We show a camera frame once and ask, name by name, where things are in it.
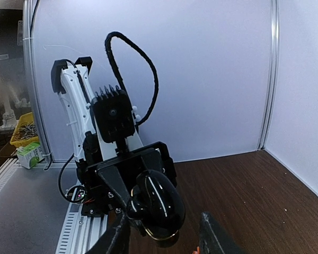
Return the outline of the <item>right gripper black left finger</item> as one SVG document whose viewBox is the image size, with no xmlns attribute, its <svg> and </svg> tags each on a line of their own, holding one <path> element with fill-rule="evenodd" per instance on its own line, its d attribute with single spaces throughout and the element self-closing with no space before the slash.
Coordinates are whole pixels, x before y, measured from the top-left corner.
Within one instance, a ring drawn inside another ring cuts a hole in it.
<svg viewBox="0 0 318 254">
<path fill-rule="evenodd" d="M 120 213 L 112 226 L 98 239 L 87 254 L 129 253 L 130 223 L 125 213 Z"/>
</svg>

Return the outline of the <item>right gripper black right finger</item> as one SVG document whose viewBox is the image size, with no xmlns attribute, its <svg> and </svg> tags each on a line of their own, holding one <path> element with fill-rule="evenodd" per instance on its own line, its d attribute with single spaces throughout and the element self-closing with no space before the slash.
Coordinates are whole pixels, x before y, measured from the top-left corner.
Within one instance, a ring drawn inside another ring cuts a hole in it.
<svg viewBox="0 0 318 254">
<path fill-rule="evenodd" d="M 244 253 L 209 212 L 202 212 L 199 223 L 200 253 Z"/>
</svg>

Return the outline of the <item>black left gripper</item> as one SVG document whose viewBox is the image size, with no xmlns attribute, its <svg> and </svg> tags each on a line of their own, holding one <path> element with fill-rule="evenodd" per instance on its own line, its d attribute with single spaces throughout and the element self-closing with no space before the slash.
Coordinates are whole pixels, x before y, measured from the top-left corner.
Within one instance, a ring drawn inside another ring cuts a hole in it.
<svg viewBox="0 0 318 254">
<path fill-rule="evenodd" d="M 87 166 L 84 172 L 84 186 L 102 184 L 96 205 L 102 213 L 108 214 L 117 208 L 124 211 L 136 185 L 136 177 L 145 170 L 163 173 L 176 187 L 176 170 L 167 145 L 155 142 L 122 156 Z"/>
</svg>

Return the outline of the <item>black charging case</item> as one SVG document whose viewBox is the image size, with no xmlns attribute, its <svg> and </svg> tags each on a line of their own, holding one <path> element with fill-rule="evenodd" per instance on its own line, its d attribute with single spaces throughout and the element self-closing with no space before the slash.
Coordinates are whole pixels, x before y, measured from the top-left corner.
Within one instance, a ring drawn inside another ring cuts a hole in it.
<svg viewBox="0 0 318 254">
<path fill-rule="evenodd" d="M 185 205 L 176 187 L 156 170 L 145 170 L 137 176 L 126 212 L 129 219 L 140 222 L 160 248 L 176 244 L 186 218 Z"/>
</svg>

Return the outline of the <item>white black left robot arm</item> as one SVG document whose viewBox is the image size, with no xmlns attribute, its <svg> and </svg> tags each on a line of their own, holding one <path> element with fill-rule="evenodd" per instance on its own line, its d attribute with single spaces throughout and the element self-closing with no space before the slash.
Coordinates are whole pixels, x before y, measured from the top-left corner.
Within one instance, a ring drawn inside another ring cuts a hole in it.
<svg viewBox="0 0 318 254">
<path fill-rule="evenodd" d="M 54 92 L 68 116 L 79 185 L 65 193 L 89 214 L 125 210 L 131 218 L 161 221 L 183 209 L 176 174 L 163 142 L 144 145 L 127 92 L 107 86 L 94 92 L 92 59 L 56 60 L 51 69 Z"/>
</svg>

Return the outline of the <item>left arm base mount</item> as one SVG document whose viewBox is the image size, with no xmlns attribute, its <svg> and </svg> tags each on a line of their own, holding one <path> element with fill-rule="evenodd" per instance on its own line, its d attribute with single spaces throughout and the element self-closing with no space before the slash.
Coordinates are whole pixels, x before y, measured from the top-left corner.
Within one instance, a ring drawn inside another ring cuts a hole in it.
<svg viewBox="0 0 318 254">
<path fill-rule="evenodd" d="M 81 215 L 102 217 L 114 208 L 115 194 L 103 184 L 74 185 L 65 191 L 67 201 L 81 206 Z"/>
</svg>

